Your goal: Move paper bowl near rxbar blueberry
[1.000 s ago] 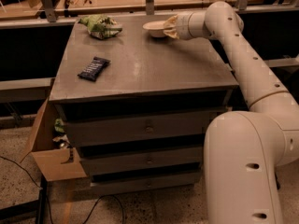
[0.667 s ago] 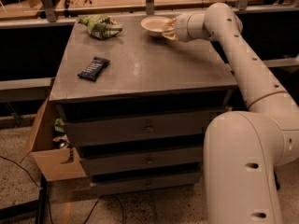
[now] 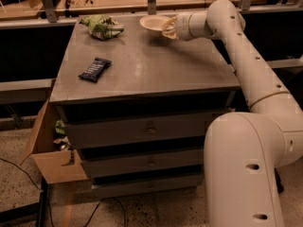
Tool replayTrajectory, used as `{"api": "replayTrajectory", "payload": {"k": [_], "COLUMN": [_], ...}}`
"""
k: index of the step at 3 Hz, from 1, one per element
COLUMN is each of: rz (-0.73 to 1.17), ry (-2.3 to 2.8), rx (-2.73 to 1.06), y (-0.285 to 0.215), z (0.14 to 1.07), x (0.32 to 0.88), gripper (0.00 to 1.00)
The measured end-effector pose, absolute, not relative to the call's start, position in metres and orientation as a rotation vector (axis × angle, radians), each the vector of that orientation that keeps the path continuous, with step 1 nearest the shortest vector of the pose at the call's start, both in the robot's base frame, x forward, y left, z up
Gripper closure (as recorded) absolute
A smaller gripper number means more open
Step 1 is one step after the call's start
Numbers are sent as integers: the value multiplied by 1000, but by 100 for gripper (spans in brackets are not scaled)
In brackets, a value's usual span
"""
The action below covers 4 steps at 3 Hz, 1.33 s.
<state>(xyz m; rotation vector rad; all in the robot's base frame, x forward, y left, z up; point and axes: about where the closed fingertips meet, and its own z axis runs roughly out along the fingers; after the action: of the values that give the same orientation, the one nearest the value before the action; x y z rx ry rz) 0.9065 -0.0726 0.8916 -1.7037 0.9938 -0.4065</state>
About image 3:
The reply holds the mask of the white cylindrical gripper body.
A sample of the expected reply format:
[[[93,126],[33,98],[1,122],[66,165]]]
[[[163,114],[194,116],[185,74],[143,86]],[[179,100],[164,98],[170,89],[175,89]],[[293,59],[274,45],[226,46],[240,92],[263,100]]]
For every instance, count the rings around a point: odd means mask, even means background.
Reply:
[[[191,12],[186,11],[177,14],[175,17],[174,28],[179,40],[190,41],[193,39],[189,29],[191,15]]]

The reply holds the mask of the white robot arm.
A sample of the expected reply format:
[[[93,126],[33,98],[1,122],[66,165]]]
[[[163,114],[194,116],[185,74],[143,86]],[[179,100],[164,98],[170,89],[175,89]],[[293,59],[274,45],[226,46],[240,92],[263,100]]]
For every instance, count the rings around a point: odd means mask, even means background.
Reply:
[[[215,119],[205,136],[204,169],[209,227],[284,227],[275,170],[303,156],[303,111],[244,33],[228,0],[182,12],[163,35],[223,42],[248,112]]]

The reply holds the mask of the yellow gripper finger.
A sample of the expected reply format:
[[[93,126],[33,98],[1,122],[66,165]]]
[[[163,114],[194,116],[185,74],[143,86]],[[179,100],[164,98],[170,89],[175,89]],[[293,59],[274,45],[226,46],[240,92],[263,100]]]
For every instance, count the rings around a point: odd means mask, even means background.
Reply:
[[[173,26],[166,26],[162,29],[162,35],[171,40],[178,40],[179,37],[176,33],[176,30]]]
[[[178,15],[174,16],[174,17],[170,17],[163,25],[162,27],[165,26],[173,26],[175,21],[177,20]]]

